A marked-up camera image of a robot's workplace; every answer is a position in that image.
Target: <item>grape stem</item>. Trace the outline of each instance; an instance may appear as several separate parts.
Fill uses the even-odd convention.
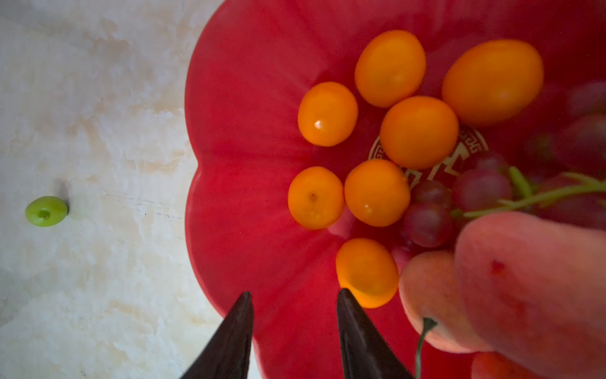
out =
[[[431,318],[423,318],[423,331],[421,332],[421,336],[419,337],[419,343],[417,344],[417,351],[415,355],[415,379],[421,379],[421,349],[423,349],[423,342],[425,341],[425,337],[427,337],[427,334],[431,332],[431,330],[436,326],[438,326],[438,323],[433,321]]]
[[[489,215],[491,213],[507,212],[509,210],[525,208],[537,203],[542,203],[544,201],[553,202],[568,196],[581,195],[583,193],[606,192],[606,180],[599,181],[590,176],[585,176],[573,172],[567,172],[564,173],[564,175],[569,178],[576,179],[582,184],[562,187],[548,192],[538,193],[536,195],[532,195],[518,201],[513,201],[510,204],[498,208],[465,212],[463,213],[463,216],[467,218],[477,218]]]
[[[515,201],[507,200],[507,199],[499,199],[499,200],[497,200],[497,203],[499,203],[499,204],[501,204],[503,206],[510,206],[513,203],[515,203]]]
[[[532,187],[530,183],[524,177],[524,174],[516,167],[509,167],[509,177],[513,182],[513,185],[516,186],[518,191],[522,194],[522,197],[527,199],[532,196]]]
[[[453,209],[450,211],[450,216],[452,218],[461,217],[463,215],[463,211],[459,208]]]

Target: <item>grape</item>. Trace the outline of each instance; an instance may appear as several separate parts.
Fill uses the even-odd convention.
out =
[[[552,176],[562,172],[561,167],[551,164],[533,164],[524,169],[524,177],[532,188],[538,190],[539,186]]]
[[[400,222],[395,225],[398,229],[397,229],[397,232],[395,235],[394,243],[398,248],[392,250],[392,253],[394,251],[398,251],[398,253],[404,254],[405,257],[407,257],[405,259],[404,263],[407,263],[408,260],[410,259],[410,257],[418,255],[418,254],[426,251],[426,249],[417,245],[412,240],[412,238],[410,238],[410,235],[408,235],[408,232],[406,230],[404,230],[403,223],[404,223],[404,219],[400,220]]]
[[[586,116],[560,130],[551,149],[566,167],[606,177],[606,115]]]
[[[450,214],[436,203],[413,204],[404,213],[402,228],[410,239],[422,247],[438,247],[453,233]]]
[[[464,212],[499,207],[499,200],[511,200],[509,179],[498,172],[474,169],[454,181],[453,202]]]
[[[412,189],[410,197],[413,203],[436,203],[440,204],[444,209],[450,208],[453,204],[450,190],[435,180],[428,180],[417,184]]]
[[[579,182],[558,175],[544,182],[539,193],[573,185],[579,185]],[[606,193],[568,196],[553,204],[538,204],[535,212],[547,220],[606,230]]]
[[[551,151],[552,141],[552,133],[539,133],[524,142],[522,146],[524,155],[533,163],[555,164],[556,161]]]
[[[36,226],[53,226],[67,215],[67,204],[55,196],[35,199],[25,208],[25,217]]]
[[[501,154],[487,150],[471,154],[463,162],[462,172],[473,169],[485,169],[505,173],[509,169],[509,164],[507,164],[507,160]]]
[[[566,105],[572,117],[606,112],[606,82],[589,82],[569,91]]]

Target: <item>red fruit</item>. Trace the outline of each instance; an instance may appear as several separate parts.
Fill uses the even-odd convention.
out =
[[[438,247],[453,233],[450,214],[436,203],[413,204],[404,213],[403,229],[410,239],[422,247]]]
[[[461,174],[453,184],[453,202],[464,212],[498,207],[511,200],[509,179],[495,171],[474,169]]]
[[[578,119],[558,132],[551,148],[558,162],[573,170],[606,177],[606,115]]]
[[[471,154],[470,157],[463,162],[463,172],[473,169],[484,169],[506,173],[507,169],[509,169],[509,163],[507,163],[507,160],[501,154],[492,150],[487,150],[484,152]]]
[[[550,179],[562,172],[562,167],[552,164],[533,164],[530,167],[524,169],[523,174],[526,180],[534,189],[543,184],[546,180]]]
[[[406,317],[417,333],[424,317],[438,323],[425,338],[436,349],[457,354],[492,351],[471,327],[456,282],[451,251],[424,252],[411,259],[399,285]]]
[[[572,117],[606,112],[606,82],[593,81],[570,90],[566,108]]]
[[[524,141],[522,150],[526,159],[535,164],[554,164],[555,158],[551,151],[552,141],[552,133],[539,133]]]
[[[437,180],[428,180],[417,184],[410,192],[413,203],[436,203],[444,209],[453,204],[452,194],[445,185]]]
[[[539,193],[573,185],[580,183],[558,175],[541,184]],[[534,212],[541,218],[559,223],[606,230],[606,193],[568,196],[554,203],[538,204]]]

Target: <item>green grape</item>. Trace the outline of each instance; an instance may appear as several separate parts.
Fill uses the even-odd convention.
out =
[[[42,196],[25,208],[25,217],[36,226],[52,226],[67,216],[67,204],[55,196]]]

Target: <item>grape bunch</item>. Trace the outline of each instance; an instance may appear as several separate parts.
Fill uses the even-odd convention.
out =
[[[524,173],[485,151],[464,162],[452,189],[438,181],[418,184],[400,235],[423,248],[448,247],[473,219],[508,210],[606,230],[606,115],[585,116],[529,141],[525,150],[533,162]]]

